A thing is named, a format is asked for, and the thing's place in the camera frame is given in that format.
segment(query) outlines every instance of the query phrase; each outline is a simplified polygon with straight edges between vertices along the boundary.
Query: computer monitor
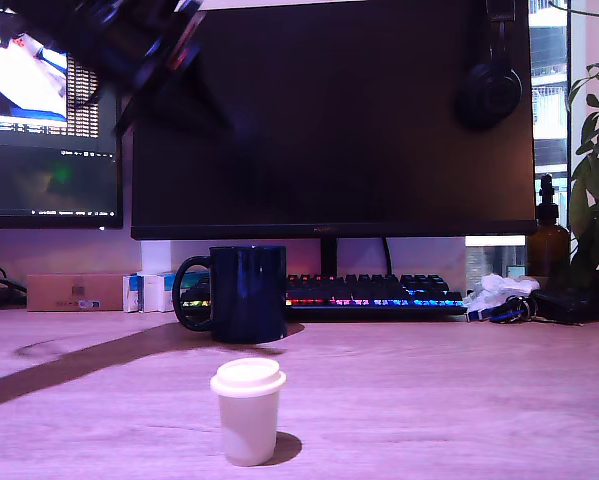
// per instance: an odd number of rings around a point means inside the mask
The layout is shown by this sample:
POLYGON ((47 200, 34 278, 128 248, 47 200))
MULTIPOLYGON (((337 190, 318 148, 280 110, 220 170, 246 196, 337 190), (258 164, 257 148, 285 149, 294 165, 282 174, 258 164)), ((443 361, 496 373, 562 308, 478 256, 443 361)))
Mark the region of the computer monitor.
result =
POLYGON ((485 1, 210 11, 201 71, 234 132, 134 128, 136 239, 524 234, 535 228, 527 2, 519 106, 474 131, 457 91, 489 59, 485 1))
POLYGON ((0 11, 0 228, 121 227, 116 96, 21 31, 0 11))

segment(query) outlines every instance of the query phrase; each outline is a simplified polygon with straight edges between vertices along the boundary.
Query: black headphones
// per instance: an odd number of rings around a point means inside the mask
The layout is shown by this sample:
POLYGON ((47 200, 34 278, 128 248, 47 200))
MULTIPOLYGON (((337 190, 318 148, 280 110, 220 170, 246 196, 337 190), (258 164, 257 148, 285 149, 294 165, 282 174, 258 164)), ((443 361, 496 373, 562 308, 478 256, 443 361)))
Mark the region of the black headphones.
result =
POLYGON ((459 119, 474 130, 494 127, 515 111, 521 80, 512 69, 508 34, 515 21, 515 0, 486 0, 490 22, 490 62, 473 67, 457 99, 459 119))

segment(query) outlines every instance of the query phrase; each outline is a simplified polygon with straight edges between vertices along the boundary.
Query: desk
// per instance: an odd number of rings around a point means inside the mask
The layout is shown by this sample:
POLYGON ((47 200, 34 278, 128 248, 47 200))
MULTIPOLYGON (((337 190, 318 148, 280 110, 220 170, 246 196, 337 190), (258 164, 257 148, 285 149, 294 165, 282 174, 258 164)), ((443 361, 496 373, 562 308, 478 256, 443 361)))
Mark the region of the desk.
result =
POLYGON ((597 479, 599 323, 292 325, 235 347, 172 314, 0 311, 0 479, 597 479), (210 377, 288 375, 269 465, 220 449, 210 377))

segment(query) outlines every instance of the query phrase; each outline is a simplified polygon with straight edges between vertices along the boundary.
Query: mug handle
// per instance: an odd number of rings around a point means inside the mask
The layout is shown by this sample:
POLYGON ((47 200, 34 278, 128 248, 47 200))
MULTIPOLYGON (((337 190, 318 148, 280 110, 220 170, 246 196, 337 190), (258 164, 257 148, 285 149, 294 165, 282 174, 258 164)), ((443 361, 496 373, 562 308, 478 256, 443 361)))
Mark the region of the mug handle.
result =
POLYGON ((212 327, 212 321, 210 318, 201 320, 200 322, 191 322, 181 308, 181 282, 183 282, 183 276, 186 274, 188 269, 194 265, 199 265, 204 268, 210 268, 210 257, 190 257, 181 264, 179 270, 175 274, 175 279, 172 283, 172 306, 175 310, 177 320, 188 330, 194 332, 207 332, 212 327))

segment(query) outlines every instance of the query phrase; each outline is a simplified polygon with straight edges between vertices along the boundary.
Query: rgb backlit keyboard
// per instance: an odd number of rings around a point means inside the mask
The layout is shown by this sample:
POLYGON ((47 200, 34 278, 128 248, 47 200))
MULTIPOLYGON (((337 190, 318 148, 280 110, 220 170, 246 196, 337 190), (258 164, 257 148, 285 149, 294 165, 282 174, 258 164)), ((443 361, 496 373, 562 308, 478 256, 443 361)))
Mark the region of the rgb backlit keyboard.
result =
MULTIPOLYGON (((184 311, 201 314, 210 301, 208 282, 182 293, 184 311)), ((378 318, 461 315, 459 292, 438 275, 288 275, 286 308, 291 318, 378 318)))

